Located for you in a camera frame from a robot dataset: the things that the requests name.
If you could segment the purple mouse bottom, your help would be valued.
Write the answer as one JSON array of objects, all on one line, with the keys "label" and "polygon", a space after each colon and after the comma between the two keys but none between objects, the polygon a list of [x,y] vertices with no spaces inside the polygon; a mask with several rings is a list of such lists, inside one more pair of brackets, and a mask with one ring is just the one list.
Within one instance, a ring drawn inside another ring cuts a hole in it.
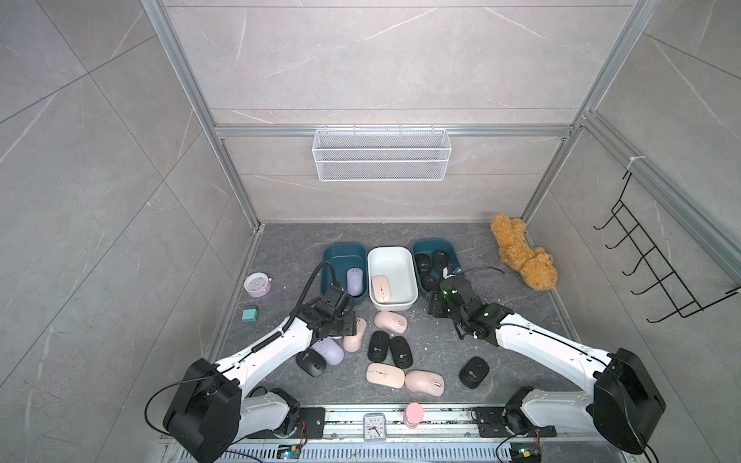
[{"label": "purple mouse bottom", "polygon": [[360,296],[365,289],[364,272],[359,267],[349,268],[347,270],[347,292],[352,297]]}]

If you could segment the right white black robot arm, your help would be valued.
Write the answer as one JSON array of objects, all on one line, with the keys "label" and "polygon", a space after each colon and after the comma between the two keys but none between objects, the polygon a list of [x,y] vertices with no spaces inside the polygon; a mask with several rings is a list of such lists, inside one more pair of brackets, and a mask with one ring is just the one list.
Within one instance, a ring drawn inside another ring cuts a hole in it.
[{"label": "right white black robot arm", "polygon": [[502,414],[511,434],[561,426],[595,431],[631,455],[650,449],[666,403],[635,353],[623,348],[611,353],[552,333],[508,307],[484,302],[463,275],[440,282],[426,277],[423,287],[430,314],[449,318],[459,338],[519,353],[578,387],[575,393],[520,388]]}]

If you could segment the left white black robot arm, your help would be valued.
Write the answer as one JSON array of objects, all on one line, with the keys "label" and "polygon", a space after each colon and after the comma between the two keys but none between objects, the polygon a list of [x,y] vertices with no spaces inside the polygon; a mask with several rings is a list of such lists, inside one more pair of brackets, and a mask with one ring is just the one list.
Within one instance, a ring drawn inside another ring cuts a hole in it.
[{"label": "left white black robot arm", "polygon": [[262,431],[289,434],[299,402],[280,388],[250,395],[268,374],[327,338],[357,332],[354,299],[340,286],[301,300],[256,343],[217,363],[199,359],[187,369],[165,413],[165,431],[198,462],[216,461],[231,445]]}]

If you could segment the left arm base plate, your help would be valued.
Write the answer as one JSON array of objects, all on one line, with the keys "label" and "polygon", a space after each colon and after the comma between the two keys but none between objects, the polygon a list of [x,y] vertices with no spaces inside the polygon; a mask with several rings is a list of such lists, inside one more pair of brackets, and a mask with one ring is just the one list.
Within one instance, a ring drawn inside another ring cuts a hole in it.
[{"label": "left arm base plate", "polygon": [[301,407],[291,414],[289,438],[321,439],[324,436],[325,418],[324,407]]}]

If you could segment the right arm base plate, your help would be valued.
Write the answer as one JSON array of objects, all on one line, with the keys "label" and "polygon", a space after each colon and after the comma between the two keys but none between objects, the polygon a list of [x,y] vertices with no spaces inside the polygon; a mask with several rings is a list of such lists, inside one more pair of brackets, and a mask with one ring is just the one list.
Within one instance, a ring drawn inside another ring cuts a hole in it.
[{"label": "right arm base plate", "polygon": [[554,426],[539,428],[531,422],[519,409],[505,406],[477,406],[471,411],[471,416],[478,426],[482,438],[505,438],[517,435],[525,437],[556,437]]}]

